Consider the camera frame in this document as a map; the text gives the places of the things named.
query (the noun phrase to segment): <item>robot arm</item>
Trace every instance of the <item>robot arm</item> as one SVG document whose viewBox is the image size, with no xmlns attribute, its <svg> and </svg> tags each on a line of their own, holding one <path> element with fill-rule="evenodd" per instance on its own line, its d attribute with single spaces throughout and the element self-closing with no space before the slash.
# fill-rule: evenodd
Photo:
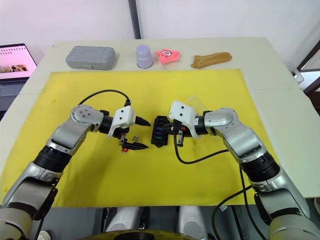
<svg viewBox="0 0 320 240">
<path fill-rule="evenodd" d="M 56 186 L 71 157 L 77 152 L 88 132 L 101 132 L 119 139 L 123 148 L 148 148 L 129 143 L 126 133 L 134 124 L 150 126 L 136 116 L 130 105 L 118 109 L 114 117 L 88 105 L 78 105 L 68 120 L 60 125 L 34 161 L 30 162 L 4 197 L 0 208 L 0 239 L 29 239 L 33 220 L 46 216 L 55 196 Z"/>
<path fill-rule="evenodd" d="M 307 202 L 256 133 L 238 120 L 235 110 L 224 107 L 198 115 L 190 106 L 174 101 L 169 118 L 175 134 L 180 133 L 180 143 L 185 127 L 186 136 L 210 134 L 222 138 L 257 192 L 254 199 L 261 218 L 270 225 L 272 240 L 320 239 L 319 229 L 309 220 Z"/>
</svg>

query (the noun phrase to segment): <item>black object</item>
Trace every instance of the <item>black object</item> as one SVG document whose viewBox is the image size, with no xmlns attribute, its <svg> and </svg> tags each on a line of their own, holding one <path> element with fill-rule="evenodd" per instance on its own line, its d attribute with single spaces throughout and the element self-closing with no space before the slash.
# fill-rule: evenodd
<svg viewBox="0 0 320 240">
<path fill-rule="evenodd" d="M 216 240 L 216 238 L 210 232 L 207 233 L 207 238 L 210 240 Z"/>
<path fill-rule="evenodd" d="M 104 233 L 106 231 L 112 219 L 117 214 L 117 209 L 117 207 L 107 207 L 103 209 L 100 233 Z"/>
<path fill-rule="evenodd" d="M 309 54 L 305 57 L 305 59 L 299 64 L 296 68 L 299 72 L 309 72 L 308 70 L 304 70 L 304 66 L 309 62 L 309 60 L 320 50 L 320 40 L 316 43 L 316 45 L 312 48 Z"/>
<path fill-rule="evenodd" d="M 241 230 L 241 225 L 240 225 L 240 222 L 239 222 L 239 218 L 238 218 L 235 206 L 231 206 L 231 209 L 232 209 L 234 221 L 235 221 L 235 224 L 236 224 L 236 228 L 237 228 L 238 233 L 239 233 L 240 240 L 245 240 L 244 235 L 243 235 L 242 230 Z"/>
<path fill-rule="evenodd" d="M 0 111 L 0 121 L 5 116 L 5 114 L 6 114 L 6 111 Z"/>
<path fill-rule="evenodd" d="M 208 134 L 206 127 L 205 127 L 205 116 L 204 115 L 198 117 L 198 124 L 194 125 L 194 128 L 195 128 L 195 132 L 198 135 Z"/>
<path fill-rule="evenodd" d="M 135 116 L 134 123 L 137 124 L 137 125 L 140 125 L 140 126 L 148 126 L 148 127 L 151 126 L 151 124 L 147 120 L 145 120 L 145 119 L 143 119 L 142 117 L 139 117 L 139 116 Z"/>
<path fill-rule="evenodd" d="M 38 224 L 38 227 L 37 227 L 37 229 L 36 229 L 36 233 L 35 233 L 35 235 L 34 235 L 34 238 L 32 238 L 32 239 L 38 239 L 38 237 L 39 237 L 39 233 L 40 233 L 40 231 L 41 231 L 41 228 L 42 228 L 42 225 L 44 224 L 44 220 L 45 220 L 45 218 L 43 217 L 40 221 L 39 221 L 39 224 Z M 49 234 L 49 236 L 51 237 L 51 239 L 52 240 L 55 240 L 56 238 L 54 238 L 53 236 L 53 232 L 51 232 L 51 231 L 46 231 L 48 234 Z"/>
<path fill-rule="evenodd" d="M 256 207 L 258 208 L 260 218 L 265 222 L 265 224 L 271 224 L 271 218 L 269 217 L 264 205 L 261 202 L 259 195 L 256 193 L 254 194 L 254 202 Z"/>
<path fill-rule="evenodd" d="M 26 212 L 31 219 L 34 219 L 37 209 L 34 206 L 31 206 L 29 204 L 23 203 L 23 202 L 10 202 L 7 206 L 7 208 L 11 209 L 19 209 L 24 212 Z"/>
<path fill-rule="evenodd" d="M 81 102 L 79 102 L 78 105 L 83 104 L 85 101 L 87 101 L 88 99 L 92 98 L 95 95 L 98 95 L 98 94 L 101 94 L 101 93 L 106 93 L 106 92 L 114 92 L 114 93 L 118 93 L 118 94 L 121 94 L 122 96 L 124 96 L 126 98 L 124 106 L 128 106 L 128 105 L 131 104 L 131 101 L 130 101 L 129 97 L 126 94 L 124 94 L 122 91 L 118 91 L 118 90 L 114 90 L 114 89 L 105 89 L 105 90 L 96 91 L 96 92 L 90 94 L 85 99 L 83 99 Z"/>
<path fill-rule="evenodd" d="M 145 206 L 140 216 L 139 229 L 148 229 L 150 220 L 150 207 Z"/>
<path fill-rule="evenodd" d="M 213 212 L 212 212 L 212 216 L 211 216 L 211 225 L 212 225 L 212 228 L 213 228 L 213 231 L 214 231 L 214 234 L 215 234 L 216 239 L 221 240 L 221 237 L 220 237 L 220 235 L 219 235 L 219 233 L 218 233 L 218 231 L 217 231 L 217 227 L 216 227 L 216 223 L 215 223 L 215 217 L 216 217 L 216 214 L 217 214 L 218 209 L 219 209 L 223 204 L 225 204 L 226 202 L 228 202 L 230 199 L 233 199 L 234 197 L 236 197 L 236 196 L 244 193 L 245 191 L 248 191 L 248 190 L 251 189 L 251 188 L 252 188 L 252 186 L 250 185 L 250 186 L 247 186 L 246 188 L 244 188 L 244 189 L 242 189 L 242 190 L 240 190 L 240 191 L 237 191 L 236 193 L 234 193 L 234 194 L 226 197 L 224 200 L 222 200 L 222 201 L 214 208 L 214 210 L 213 210 Z"/>
<path fill-rule="evenodd" d="M 56 150 L 49 146 L 39 152 L 33 161 L 34 164 L 41 168 L 48 169 L 56 173 L 62 173 L 71 159 L 71 155 Z"/>
<path fill-rule="evenodd" d="M 141 39 L 136 0 L 128 0 L 135 39 Z"/>
<path fill-rule="evenodd" d="M 42 204 L 41 208 L 39 209 L 39 211 L 36 213 L 36 215 L 34 216 L 33 220 L 41 220 L 43 219 L 47 213 L 49 212 L 52 204 L 55 201 L 55 197 L 58 193 L 58 189 L 56 189 L 55 187 L 53 187 L 49 193 L 49 195 L 46 197 L 44 203 Z"/>
<path fill-rule="evenodd" d="M 301 216 L 301 213 L 299 211 L 299 208 L 297 208 L 297 207 L 287 207 L 287 208 L 280 209 L 280 210 L 275 211 L 270 214 L 272 219 L 275 219 L 275 218 L 283 216 L 283 215 L 300 215 Z"/>
<path fill-rule="evenodd" d="M 240 167 L 253 182 L 271 179 L 280 171 L 279 165 L 268 151 L 256 160 L 241 163 Z"/>
<path fill-rule="evenodd" d="M 179 155 L 179 151 L 178 151 L 178 144 L 177 144 L 177 134 L 174 134 L 173 135 L 173 144 L 174 144 L 174 150 L 175 150 L 175 155 L 176 157 L 178 158 L 178 160 L 180 161 L 180 163 L 182 164 L 195 164 L 195 163 L 198 163 L 198 162 L 201 162 L 202 160 L 205 160 L 205 159 L 208 159 L 208 158 L 211 158 L 215 155 L 218 155 L 218 154 L 222 154 L 222 153 L 226 153 L 226 152 L 229 152 L 228 149 L 224 149 L 224 150 L 220 150 L 220 151 L 216 151 L 214 153 L 211 153 L 207 156 L 204 156 L 204 157 L 201 157 L 197 160 L 193 160 L 193 161 L 183 161 Z"/>
<path fill-rule="evenodd" d="M 164 126 L 169 124 L 166 116 L 156 116 L 153 123 L 151 144 L 156 145 L 158 148 L 168 145 L 168 133 L 164 131 Z"/>
<path fill-rule="evenodd" d="M 248 199 L 247 199 L 247 193 L 246 191 L 244 191 L 245 189 L 245 180 L 244 180 L 244 174 L 243 174 L 243 170 L 241 168 L 241 166 L 239 166 L 239 171 L 240 171 L 240 177 L 241 177 L 241 184 L 242 184 L 242 189 L 243 189 L 243 198 L 244 198 L 244 204 L 245 204 L 245 208 L 246 208 L 246 212 L 248 213 L 249 219 L 253 225 L 253 227 L 255 228 L 256 232 L 260 235 L 260 237 L 263 240 L 267 240 L 267 238 L 265 237 L 265 235 L 260 231 L 260 229 L 258 228 L 254 218 L 251 215 L 250 209 L 249 209 L 249 205 L 248 205 Z"/>
<path fill-rule="evenodd" d="M 123 144 L 121 144 L 121 146 L 124 149 L 130 149 L 130 150 L 143 150 L 143 149 L 147 149 L 149 148 L 147 145 L 144 145 L 143 143 L 139 143 L 139 142 L 127 142 L 127 139 L 125 138 L 123 141 Z"/>
<path fill-rule="evenodd" d="M 100 112 L 103 113 L 103 119 L 102 123 L 99 127 L 99 132 L 102 134 L 108 134 L 111 128 L 112 120 L 114 119 L 113 117 L 109 116 L 109 112 L 105 110 L 100 110 Z M 129 132 L 129 127 L 127 128 L 120 128 L 117 127 L 114 132 L 112 137 L 120 139 L 122 136 L 122 133 L 128 133 Z"/>
</svg>

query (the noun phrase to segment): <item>pink starfish toy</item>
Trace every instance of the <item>pink starfish toy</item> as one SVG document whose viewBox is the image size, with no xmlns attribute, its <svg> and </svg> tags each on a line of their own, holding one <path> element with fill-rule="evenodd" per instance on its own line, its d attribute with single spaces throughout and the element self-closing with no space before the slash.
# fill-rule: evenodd
<svg viewBox="0 0 320 240">
<path fill-rule="evenodd" d="M 167 48 L 164 48 L 161 51 L 156 51 L 155 54 L 159 56 L 159 62 L 161 64 L 167 64 L 177 61 L 180 57 L 180 52 L 173 51 Z"/>
</svg>

